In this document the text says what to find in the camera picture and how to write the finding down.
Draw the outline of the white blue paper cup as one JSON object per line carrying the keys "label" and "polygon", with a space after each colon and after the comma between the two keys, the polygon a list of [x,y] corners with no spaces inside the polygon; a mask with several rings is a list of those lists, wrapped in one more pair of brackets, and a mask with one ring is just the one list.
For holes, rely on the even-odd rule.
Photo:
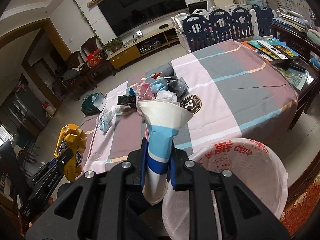
{"label": "white blue paper cup", "polygon": [[137,103],[148,128],[148,155],[143,195],[151,205],[158,204],[167,191],[167,172],[173,137],[193,115],[165,101],[143,100]]}

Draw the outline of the yellow snack bag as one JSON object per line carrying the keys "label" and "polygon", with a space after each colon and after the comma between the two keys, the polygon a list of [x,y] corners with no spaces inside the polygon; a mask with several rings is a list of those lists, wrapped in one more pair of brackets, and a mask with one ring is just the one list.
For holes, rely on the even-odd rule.
{"label": "yellow snack bag", "polygon": [[57,140],[55,158],[59,158],[66,150],[71,150],[72,155],[63,168],[63,174],[70,182],[80,176],[82,157],[86,149],[87,135],[76,124],[67,124],[60,131]]}

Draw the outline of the clear plastic wrapper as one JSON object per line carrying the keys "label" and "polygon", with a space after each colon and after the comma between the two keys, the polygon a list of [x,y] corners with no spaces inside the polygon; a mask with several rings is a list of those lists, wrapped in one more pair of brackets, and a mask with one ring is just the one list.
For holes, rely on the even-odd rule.
{"label": "clear plastic wrapper", "polygon": [[99,114],[98,127],[103,133],[106,133],[111,127],[111,122],[119,111],[119,106],[104,107],[103,111]]}

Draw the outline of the pink plastic package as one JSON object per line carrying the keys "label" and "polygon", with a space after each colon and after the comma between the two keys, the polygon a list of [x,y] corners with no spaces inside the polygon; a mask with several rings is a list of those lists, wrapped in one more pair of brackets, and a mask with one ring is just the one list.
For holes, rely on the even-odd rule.
{"label": "pink plastic package", "polygon": [[142,81],[138,86],[136,90],[136,108],[137,112],[140,112],[140,109],[138,107],[138,102],[143,100],[154,100],[155,95],[151,91],[151,87],[149,83],[146,83],[145,81]]}

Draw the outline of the white trash bag bin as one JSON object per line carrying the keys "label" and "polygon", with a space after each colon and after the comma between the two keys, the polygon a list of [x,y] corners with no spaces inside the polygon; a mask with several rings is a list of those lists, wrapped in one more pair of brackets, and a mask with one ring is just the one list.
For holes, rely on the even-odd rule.
{"label": "white trash bag bin", "polygon": [[289,239],[280,221],[287,173],[262,143],[226,139],[193,155],[176,150],[176,189],[163,199],[172,239]]}

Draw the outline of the dark green snack wrapper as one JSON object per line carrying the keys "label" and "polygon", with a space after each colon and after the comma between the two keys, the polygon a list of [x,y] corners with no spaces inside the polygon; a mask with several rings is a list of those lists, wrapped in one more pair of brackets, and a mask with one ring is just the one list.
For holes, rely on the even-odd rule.
{"label": "dark green snack wrapper", "polygon": [[119,106],[129,106],[132,108],[136,108],[136,97],[131,95],[121,95],[118,96],[118,103]]}

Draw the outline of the white crumpled plastic bag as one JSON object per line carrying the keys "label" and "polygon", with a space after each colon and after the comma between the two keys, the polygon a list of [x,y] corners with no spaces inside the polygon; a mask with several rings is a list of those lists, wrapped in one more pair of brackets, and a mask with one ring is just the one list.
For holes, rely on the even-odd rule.
{"label": "white crumpled plastic bag", "polygon": [[176,93],[168,90],[159,91],[156,95],[156,100],[179,105]]}

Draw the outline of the green gift bag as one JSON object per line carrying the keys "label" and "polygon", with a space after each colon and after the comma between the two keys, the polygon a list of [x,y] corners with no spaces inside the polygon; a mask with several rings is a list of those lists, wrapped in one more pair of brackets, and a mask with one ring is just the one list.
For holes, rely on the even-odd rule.
{"label": "green gift bag", "polygon": [[107,99],[102,93],[89,94],[84,98],[81,111],[85,116],[101,113]]}

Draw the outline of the light blue plastic bag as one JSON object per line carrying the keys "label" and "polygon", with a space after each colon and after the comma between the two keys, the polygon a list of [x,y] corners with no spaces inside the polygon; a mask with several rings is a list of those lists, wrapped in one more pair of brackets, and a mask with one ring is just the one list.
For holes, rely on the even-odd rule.
{"label": "light blue plastic bag", "polygon": [[164,79],[157,79],[150,84],[150,89],[153,94],[157,94],[158,92],[168,90],[167,81]]}

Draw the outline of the grey foil bag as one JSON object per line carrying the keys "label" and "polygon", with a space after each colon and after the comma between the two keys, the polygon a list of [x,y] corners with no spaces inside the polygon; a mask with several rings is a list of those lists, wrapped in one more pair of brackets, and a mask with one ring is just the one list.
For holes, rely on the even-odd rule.
{"label": "grey foil bag", "polygon": [[188,86],[183,78],[168,81],[168,90],[177,95],[178,98],[183,97],[188,92]]}

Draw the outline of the red snack wrapper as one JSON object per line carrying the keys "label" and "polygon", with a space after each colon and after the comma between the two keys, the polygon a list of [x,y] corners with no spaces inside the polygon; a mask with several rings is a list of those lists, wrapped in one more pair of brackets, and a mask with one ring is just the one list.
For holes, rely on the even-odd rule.
{"label": "red snack wrapper", "polygon": [[154,76],[152,77],[153,79],[157,79],[157,77],[161,76],[161,73],[155,73]]}

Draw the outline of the plaid pink grey tablecloth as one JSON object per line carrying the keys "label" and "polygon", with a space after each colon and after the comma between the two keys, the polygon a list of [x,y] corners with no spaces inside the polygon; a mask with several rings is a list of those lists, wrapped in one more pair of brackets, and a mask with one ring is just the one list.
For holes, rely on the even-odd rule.
{"label": "plaid pink grey tablecloth", "polygon": [[[172,60],[157,68],[172,67],[184,79],[188,92],[182,106],[193,118],[174,137],[176,148],[188,154],[232,138],[262,143],[278,138],[295,116],[298,95],[269,63],[241,43],[229,40]],[[82,169],[109,170],[140,148],[146,125],[139,113],[120,106],[107,132],[98,117],[86,118],[82,129],[87,145]]]}

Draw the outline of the red gift box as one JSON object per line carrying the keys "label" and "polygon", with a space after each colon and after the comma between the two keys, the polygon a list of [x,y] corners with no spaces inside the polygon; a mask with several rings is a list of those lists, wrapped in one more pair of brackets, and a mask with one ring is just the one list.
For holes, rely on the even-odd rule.
{"label": "red gift box", "polygon": [[86,57],[87,63],[91,68],[98,66],[105,59],[102,49],[97,49]]}

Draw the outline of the potted green plant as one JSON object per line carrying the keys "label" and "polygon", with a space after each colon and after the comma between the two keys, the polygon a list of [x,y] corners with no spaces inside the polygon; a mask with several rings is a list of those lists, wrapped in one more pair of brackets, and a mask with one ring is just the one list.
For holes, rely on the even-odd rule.
{"label": "potted green plant", "polygon": [[106,44],[103,45],[104,51],[111,51],[115,53],[116,51],[119,51],[123,46],[123,43],[120,38],[114,38],[110,41],[108,41]]}

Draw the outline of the yellow wooden TV cabinet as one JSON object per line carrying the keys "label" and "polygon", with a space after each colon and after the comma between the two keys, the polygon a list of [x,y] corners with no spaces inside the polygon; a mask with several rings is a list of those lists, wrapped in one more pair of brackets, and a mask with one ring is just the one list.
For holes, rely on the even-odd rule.
{"label": "yellow wooden TV cabinet", "polygon": [[131,42],[111,54],[107,58],[107,62],[112,64],[114,69],[118,70],[132,61],[162,48],[169,48],[178,42],[179,39],[173,25],[169,25],[163,29],[147,33],[142,38],[136,38],[135,42]]}

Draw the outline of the navy white baby fence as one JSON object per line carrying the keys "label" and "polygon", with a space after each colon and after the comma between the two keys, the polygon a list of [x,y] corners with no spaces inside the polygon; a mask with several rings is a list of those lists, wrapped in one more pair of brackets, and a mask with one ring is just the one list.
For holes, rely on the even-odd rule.
{"label": "navy white baby fence", "polygon": [[246,41],[270,36],[275,17],[276,12],[269,7],[231,4],[181,13],[171,21],[182,47],[191,53],[230,39]]}

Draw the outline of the stack of books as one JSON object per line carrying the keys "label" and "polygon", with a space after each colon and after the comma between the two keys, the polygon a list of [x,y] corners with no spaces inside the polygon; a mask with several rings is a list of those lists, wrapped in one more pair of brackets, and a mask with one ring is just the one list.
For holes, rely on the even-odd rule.
{"label": "stack of books", "polygon": [[242,45],[251,49],[268,62],[295,60],[299,54],[277,38],[242,41]]}

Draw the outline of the white remote control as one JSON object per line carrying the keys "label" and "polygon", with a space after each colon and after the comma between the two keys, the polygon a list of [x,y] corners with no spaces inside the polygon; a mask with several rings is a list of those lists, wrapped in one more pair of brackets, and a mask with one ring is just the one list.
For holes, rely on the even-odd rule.
{"label": "white remote control", "polygon": [[276,49],[274,46],[270,45],[268,42],[266,42],[265,40],[257,40],[257,42],[263,46],[264,48],[266,48],[267,50],[269,50],[270,52],[272,52],[274,55],[276,55],[277,57],[279,57],[281,60],[288,60],[289,58],[287,56],[285,56],[283,53],[281,53],[278,49]]}

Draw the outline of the large black television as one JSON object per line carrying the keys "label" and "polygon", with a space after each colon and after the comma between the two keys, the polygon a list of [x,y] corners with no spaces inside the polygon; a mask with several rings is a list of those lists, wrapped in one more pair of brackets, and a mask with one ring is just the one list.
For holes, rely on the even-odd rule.
{"label": "large black television", "polygon": [[98,7],[116,36],[146,22],[187,9],[185,0],[103,0]]}

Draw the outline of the dark wooden side table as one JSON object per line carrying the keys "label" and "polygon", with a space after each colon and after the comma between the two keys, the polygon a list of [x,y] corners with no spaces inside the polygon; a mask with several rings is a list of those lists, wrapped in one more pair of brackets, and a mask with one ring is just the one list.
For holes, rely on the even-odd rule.
{"label": "dark wooden side table", "polygon": [[298,106],[296,114],[289,129],[293,129],[302,113],[308,113],[313,100],[319,93],[319,68],[311,64],[311,54],[319,55],[319,46],[311,42],[305,33],[295,31],[277,23],[271,24],[273,37],[299,54],[294,59],[282,63],[283,67],[293,69],[305,74],[305,83],[302,88],[296,88],[298,93]]}

